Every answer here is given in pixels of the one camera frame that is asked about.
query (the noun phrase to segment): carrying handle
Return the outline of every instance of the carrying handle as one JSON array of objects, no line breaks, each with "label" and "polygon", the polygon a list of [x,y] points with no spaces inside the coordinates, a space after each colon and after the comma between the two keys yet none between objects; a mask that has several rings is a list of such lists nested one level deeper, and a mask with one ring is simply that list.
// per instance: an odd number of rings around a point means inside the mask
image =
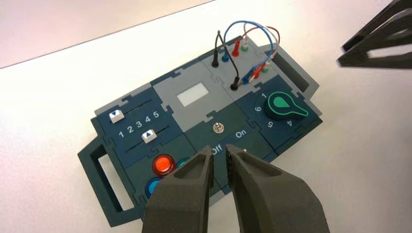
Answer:
[{"label": "carrying handle", "polygon": [[96,137],[78,155],[107,221],[111,227],[114,227],[135,220],[139,216],[136,206],[128,210],[121,208],[119,200],[99,162],[99,158],[106,154],[102,140]]}]

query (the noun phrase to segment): white screen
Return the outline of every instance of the white screen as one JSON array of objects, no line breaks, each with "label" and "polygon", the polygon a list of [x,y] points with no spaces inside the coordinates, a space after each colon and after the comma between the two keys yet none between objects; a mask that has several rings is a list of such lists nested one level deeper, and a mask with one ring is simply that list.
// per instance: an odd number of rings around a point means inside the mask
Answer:
[{"label": "white screen", "polygon": [[198,83],[195,86],[189,88],[188,90],[177,95],[177,98],[180,100],[184,107],[195,102],[201,97],[205,96],[208,92],[203,83]]}]

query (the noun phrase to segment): green knob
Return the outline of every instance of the green knob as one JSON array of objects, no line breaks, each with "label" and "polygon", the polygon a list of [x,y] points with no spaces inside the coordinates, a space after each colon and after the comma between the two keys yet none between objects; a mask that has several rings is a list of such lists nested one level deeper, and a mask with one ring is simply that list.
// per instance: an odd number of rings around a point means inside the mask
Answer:
[{"label": "green knob", "polygon": [[273,92],[266,100],[264,110],[273,120],[307,117],[309,112],[297,105],[291,95],[282,91]]}]

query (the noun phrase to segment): black wire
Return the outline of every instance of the black wire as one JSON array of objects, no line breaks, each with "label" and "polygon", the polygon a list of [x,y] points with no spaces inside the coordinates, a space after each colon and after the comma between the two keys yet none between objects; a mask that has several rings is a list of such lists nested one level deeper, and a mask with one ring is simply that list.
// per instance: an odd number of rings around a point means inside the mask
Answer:
[{"label": "black wire", "polygon": [[216,35],[216,40],[215,40],[215,50],[218,49],[218,39],[219,39],[220,31],[218,31],[218,34]]},{"label": "black wire", "polygon": [[236,67],[235,62],[234,62],[233,59],[232,59],[232,56],[230,56],[230,53],[229,53],[229,51],[227,50],[227,47],[226,47],[226,45],[225,45],[224,42],[223,42],[222,36],[220,35],[220,31],[218,31],[218,35],[217,35],[217,37],[216,37],[215,48],[217,47],[218,37],[220,38],[220,41],[221,41],[221,43],[222,43],[222,45],[223,45],[223,48],[224,48],[224,51],[225,51],[225,52],[227,53],[227,55],[229,56],[229,59],[230,59],[230,61],[232,62],[233,67],[234,67],[235,70],[236,70],[236,77],[239,77],[238,68]]}]

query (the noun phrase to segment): blue wire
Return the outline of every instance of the blue wire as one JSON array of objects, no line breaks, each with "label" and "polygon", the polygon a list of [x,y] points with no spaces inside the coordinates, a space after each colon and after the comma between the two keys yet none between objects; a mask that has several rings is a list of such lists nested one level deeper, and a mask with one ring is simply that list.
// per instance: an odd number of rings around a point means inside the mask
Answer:
[{"label": "blue wire", "polygon": [[261,64],[269,61],[270,58],[271,58],[271,54],[273,53],[274,45],[273,45],[272,39],[270,38],[268,32],[263,28],[262,25],[260,25],[260,24],[258,24],[258,23],[255,23],[255,22],[252,22],[252,21],[246,21],[246,20],[239,20],[239,21],[233,22],[232,24],[229,25],[229,27],[227,27],[226,31],[224,32],[224,36],[223,36],[224,44],[226,44],[226,34],[227,34],[227,32],[229,31],[229,29],[230,29],[233,25],[235,25],[235,24],[237,24],[237,23],[249,23],[249,24],[255,25],[256,27],[260,28],[260,29],[266,34],[266,36],[267,36],[268,39],[269,39],[269,42],[271,43],[271,52],[269,53],[268,57],[267,57],[263,62],[258,63],[258,64],[256,64],[256,65],[254,65],[253,67],[254,67],[254,68],[257,68],[259,65],[261,65]]}]

